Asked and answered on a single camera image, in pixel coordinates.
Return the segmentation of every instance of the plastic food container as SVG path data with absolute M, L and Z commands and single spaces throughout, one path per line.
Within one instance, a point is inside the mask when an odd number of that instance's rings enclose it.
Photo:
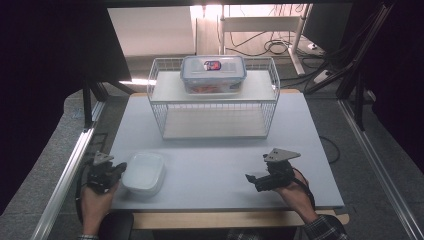
M 180 77 L 187 93 L 236 93 L 246 78 L 240 56 L 189 56 L 181 66 Z
M 159 192 L 165 176 L 165 160 L 153 153 L 137 153 L 127 164 L 122 184 L 131 192 L 150 197 Z

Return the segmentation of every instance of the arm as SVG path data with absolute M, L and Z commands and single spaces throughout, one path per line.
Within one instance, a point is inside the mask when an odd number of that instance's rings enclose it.
M 82 190 L 83 231 L 78 239 L 98 239 L 97 234 L 100 224 L 109 212 L 116 189 L 118 189 L 118 184 L 115 184 L 107 193 L 101 195 L 95 193 L 89 187 L 85 187 Z
M 308 181 L 297 170 L 295 177 L 308 184 Z M 318 216 L 314 211 L 311 201 L 303 189 L 292 182 L 284 188 L 277 188 L 275 191 L 280 194 L 283 200 L 291 207 L 305 223 L 304 229 L 309 239 L 342 240 L 349 239 L 343 225 L 334 216 Z

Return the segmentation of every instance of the container lid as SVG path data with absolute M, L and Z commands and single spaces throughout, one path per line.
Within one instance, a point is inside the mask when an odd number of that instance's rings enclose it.
M 188 56 L 183 59 L 181 79 L 183 81 L 199 79 L 243 80 L 246 78 L 246 66 L 241 56 Z
M 137 153 L 128 162 L 122 184 L 134 190 L 153 190 L 164 171 L 164 159 L 153 153 Z

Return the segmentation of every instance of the human hand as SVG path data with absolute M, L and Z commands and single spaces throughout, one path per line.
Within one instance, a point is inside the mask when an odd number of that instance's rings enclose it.
M 113 195 L 118 189 L 118 185 L 119 183 L 115 184 L 104 194 L 97 194 L 93 189 L 84 187 L 81 193 L 82 234 L 97 235 L 100 224 L 112 205 Z
M 295 178 L 302 181 L 305 185 L 309 184 L 299 170 L 295 168 L 293 170 Z M 305 223 L 311 223 L 318 218 L 312 207 L 311 200 L 299 184 L 292 182 L 287 187 L 276 188 L 275 191 L 280 194 L 290 208 L 299 214 Z

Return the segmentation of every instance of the white wire rack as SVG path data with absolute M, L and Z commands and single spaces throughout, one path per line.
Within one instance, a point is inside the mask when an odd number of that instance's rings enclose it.
M 180 79 L 182 58 L 157 58 L 147 87 L 164 139 L 266 138 L 280 80 L 272 58 L 245 58 L 247 77 L 237 93 L 189 94 Z

